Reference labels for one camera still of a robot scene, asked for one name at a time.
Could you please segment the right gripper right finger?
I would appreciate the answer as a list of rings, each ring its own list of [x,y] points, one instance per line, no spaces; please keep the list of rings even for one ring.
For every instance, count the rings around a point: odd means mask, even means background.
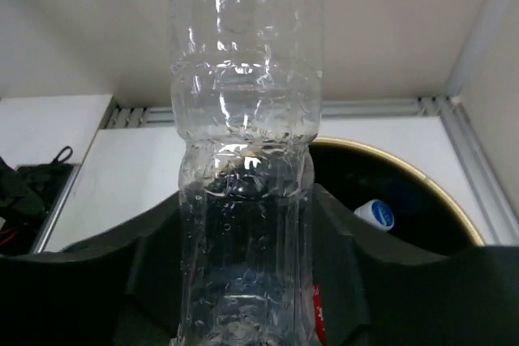
[[[434,254],[361,221],[319,185],[312,213],[329,344],[517,344],[517,247]]]

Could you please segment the clear bottle blue label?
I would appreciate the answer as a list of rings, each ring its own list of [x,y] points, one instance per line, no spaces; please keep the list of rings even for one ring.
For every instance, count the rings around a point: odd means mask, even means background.
[[[372,199],[357,207],[354,214],[368,224],[382,231],[390,231],[395,224],[391,208],[379,199]]]

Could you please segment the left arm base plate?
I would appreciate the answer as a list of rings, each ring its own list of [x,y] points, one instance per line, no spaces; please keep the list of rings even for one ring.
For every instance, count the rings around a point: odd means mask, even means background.
[[[1,161],[1,255],[28,254],[40,237],[72,171],[73,149],[50,162],[12,168]]]

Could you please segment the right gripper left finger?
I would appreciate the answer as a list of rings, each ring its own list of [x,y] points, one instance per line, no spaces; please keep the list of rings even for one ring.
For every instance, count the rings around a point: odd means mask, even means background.
[[[178,195],[59,252],[1,258],[3,345],[167,345],[182,295]]]

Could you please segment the large clear crushed bottle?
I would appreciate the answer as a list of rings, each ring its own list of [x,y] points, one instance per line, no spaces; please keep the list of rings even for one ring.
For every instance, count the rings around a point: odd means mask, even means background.
[[[176,345],[307,345],[322,0],[169,0],[182,305]]]

